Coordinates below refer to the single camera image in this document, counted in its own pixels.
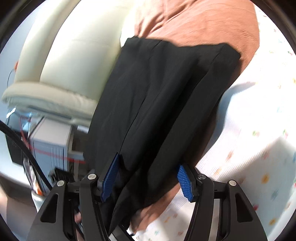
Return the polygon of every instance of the black cloth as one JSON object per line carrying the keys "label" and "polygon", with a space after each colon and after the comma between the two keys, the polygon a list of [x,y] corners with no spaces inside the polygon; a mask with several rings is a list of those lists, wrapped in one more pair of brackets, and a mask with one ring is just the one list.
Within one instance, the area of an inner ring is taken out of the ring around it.
{"label": "black cloth", "polygon": [[126,41],[84,151],[98,175],[116,152],[121,155],[111,197],[100,205],[109,233],[164,195],[161,185],[204,128],[239,58],[228,44],[176,47],[155,39]]}

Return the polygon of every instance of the blue gripper pad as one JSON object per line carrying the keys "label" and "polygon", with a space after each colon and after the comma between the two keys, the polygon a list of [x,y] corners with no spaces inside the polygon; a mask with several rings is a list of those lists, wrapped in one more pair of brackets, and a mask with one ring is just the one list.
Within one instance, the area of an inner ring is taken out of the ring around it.
{"label": "blue gripper pad", "polygon": [[182,165],[179,165],[177,178],[180,183],[184,197],[186,197],[188,201],[191,202],[193,200],[191,181]]}
{"label": "blue gripper pad", "polygon": [[102,194],[101,194],[101,200],[102,202],[105,202],[108,197],[110,197],[110,194],[113,189],[113,185],[115,183],[115,179],[118,173],[119,169],[119,154],[117,153],[114,157],[109,170],[103,180],[102,184]]}

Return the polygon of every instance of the silver bolt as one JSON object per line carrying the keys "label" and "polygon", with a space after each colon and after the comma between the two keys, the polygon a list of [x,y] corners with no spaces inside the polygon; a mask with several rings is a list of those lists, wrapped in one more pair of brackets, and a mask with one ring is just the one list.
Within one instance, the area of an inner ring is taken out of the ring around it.
{"label": "silver bolt", "polygon": [[58,187],[61,187],[61,186],[63,186],[64,184],[65,184],[65,182],[64,182],[63,180],[60,180],[60,181],[57,182],[57,186],[58,186]]}
{"label": "silver bolt", "polygon": [[200,174],[197,175],[197,177],[198,177],[198,179],[200,179],[200,180],[204,180],[204,179],[206,178],[206,175],[200,173]]}
{"label": "silver bolt", "polygon": [[88,177],[87,177],[89,180],[93,180],[96,178],[96,175],[95,174],[89,174]]}
{"label": "silver bolt", "polygon": [[233,180],[231,180],[231,181],[229,181],[229,184],[231,185],[231,186],[236,186],[236,182],[235,181],[233,181]]}

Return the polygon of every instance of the brown cloth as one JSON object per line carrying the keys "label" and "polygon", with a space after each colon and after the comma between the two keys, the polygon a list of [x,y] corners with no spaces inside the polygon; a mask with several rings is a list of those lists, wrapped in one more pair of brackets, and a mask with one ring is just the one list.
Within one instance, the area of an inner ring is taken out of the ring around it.
{"label": "brown cloth", "polygon": [[[259,47],[254,5],[249,0],[144,0],[136,10],[135,35],[163,39],[177,46],[228,43],[241,54],[240,67],[229,86],[247,67]],[[215,111],[205,133],[195,142],[194,165],[200,160],[215,127]],[[139,210],[131,227],[145,230],[160,216],[180,189],[177,184],[158,202]]]}

